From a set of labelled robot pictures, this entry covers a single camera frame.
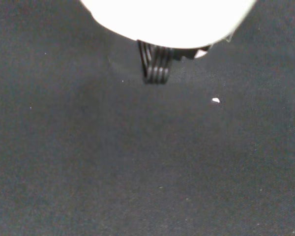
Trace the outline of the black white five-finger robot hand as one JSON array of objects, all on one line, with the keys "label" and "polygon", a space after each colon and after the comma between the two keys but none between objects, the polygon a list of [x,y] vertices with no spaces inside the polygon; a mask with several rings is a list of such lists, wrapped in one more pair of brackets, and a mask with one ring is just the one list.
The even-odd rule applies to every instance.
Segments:
[{"label": "black white five-finger robot hand", "polygon": [[104,28],[138,43],[144,82],[165,84],[171,64],[230,41],[254,0],[84,0]]}]

